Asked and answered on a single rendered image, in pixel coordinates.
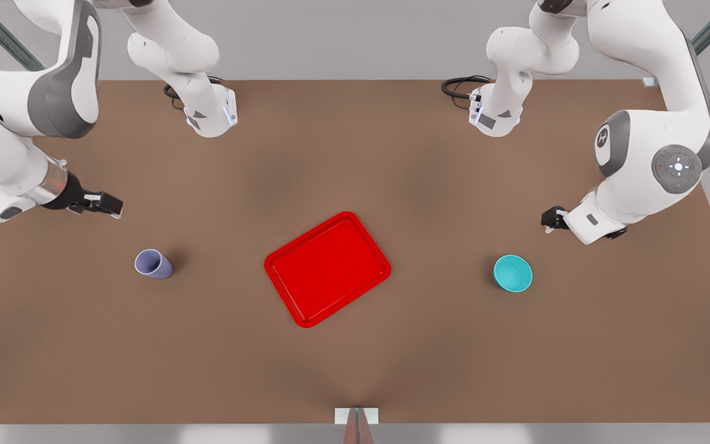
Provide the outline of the teal bowl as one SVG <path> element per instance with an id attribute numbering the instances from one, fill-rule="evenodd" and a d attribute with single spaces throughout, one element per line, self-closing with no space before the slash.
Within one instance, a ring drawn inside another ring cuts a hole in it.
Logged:
<path id="1" fill-rule="evenodd" d="M 493 278 L 507 292 L 524 292 L 533 283 L 533 270 L 524 258 L 504 255 L 494 264 Z"/>

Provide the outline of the lilac cup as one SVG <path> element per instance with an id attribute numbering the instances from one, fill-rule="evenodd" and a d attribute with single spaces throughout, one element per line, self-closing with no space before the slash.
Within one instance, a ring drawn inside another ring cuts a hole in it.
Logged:
<path id="1" fill-rule="evenodd" d="M 174 272 L 174 267 L 168 258 L 155 249 L 146 249 L 138 253 L 134 260 L 134 267 L 141 275 L 158 280 L 165 280 Z"/>

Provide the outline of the red rectangular tray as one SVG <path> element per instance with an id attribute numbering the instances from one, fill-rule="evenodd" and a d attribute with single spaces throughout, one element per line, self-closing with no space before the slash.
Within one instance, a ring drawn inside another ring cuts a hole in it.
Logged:
<path id="1" fill-rule="evenodd" d="M 349 211 L 270 253 L 264 269 L 294 323 L 305 329 L 391 275 L 391 263 L 363 222 Z"/>

